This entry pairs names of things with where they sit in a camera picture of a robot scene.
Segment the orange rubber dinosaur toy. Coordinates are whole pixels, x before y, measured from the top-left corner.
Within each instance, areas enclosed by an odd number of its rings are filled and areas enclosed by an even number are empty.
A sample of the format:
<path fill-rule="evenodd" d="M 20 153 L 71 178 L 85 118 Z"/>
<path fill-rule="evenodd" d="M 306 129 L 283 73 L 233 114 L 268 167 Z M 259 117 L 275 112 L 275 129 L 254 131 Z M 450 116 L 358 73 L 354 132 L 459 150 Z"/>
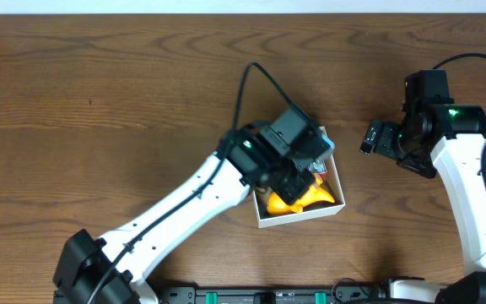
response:
<path fill-rule="evenodd" d="M 315 173 L 315 181 L 309 186 L 307 192 L 291 205 L 286 204 L 276 193 L 272 193 L 267 200 L 267 212 L 272 215 L 300 214 L 305 207 L 312 204 L 320 202 L 334 204 L 335 198 L 322 187 L 324 177 L 324 175 Z"/>

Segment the red toy fire truck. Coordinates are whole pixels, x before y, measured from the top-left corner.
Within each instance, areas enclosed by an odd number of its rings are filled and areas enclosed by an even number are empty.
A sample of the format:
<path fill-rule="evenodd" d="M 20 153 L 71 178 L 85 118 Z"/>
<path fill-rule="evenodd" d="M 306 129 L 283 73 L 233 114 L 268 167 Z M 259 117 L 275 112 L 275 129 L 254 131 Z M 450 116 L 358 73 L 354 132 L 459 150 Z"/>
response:
<path fill-rule="evenodd" d="M 327 174 L 327 166 L 324 161 L 314 161 L 308 166 L 309 171 L 316 173 L 321 177 Z"/>

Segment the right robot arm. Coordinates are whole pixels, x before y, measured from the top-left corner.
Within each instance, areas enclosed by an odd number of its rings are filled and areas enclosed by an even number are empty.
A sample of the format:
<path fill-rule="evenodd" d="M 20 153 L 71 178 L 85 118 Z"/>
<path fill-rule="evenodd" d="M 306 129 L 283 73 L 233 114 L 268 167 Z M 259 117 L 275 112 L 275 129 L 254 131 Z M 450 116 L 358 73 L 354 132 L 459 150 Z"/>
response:
<path fill-rule="evenodd" d="M 361 152 L 394 160 L 403 169 L 442 180 L 462 244 L 465 275 L 452 285 L 397 278 L 385 296 L 400 301 L 486 303 L 486 115 L 455 104 L 446 72 L 421 70 L 405 78 L 399 123 L 374 120 Z"/>

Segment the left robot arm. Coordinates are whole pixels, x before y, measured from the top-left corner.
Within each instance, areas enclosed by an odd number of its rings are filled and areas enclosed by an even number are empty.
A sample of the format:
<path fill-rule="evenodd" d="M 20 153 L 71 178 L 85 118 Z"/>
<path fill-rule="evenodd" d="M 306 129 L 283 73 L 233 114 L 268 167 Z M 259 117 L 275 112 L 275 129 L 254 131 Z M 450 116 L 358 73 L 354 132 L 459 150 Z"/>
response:
<path fill-rule="evenodd" d="M 149 210 L 94 239 L 71 236 L 53 283 L 67 303 L 157 303 L 147 279 L 192 233 L 243 202 L 255 187 L 293 204 L 314 182 L 310 165 L 334 143 L 303 111 L 291 106 L 276 121 L 232 129 L 199 169 Z"/>

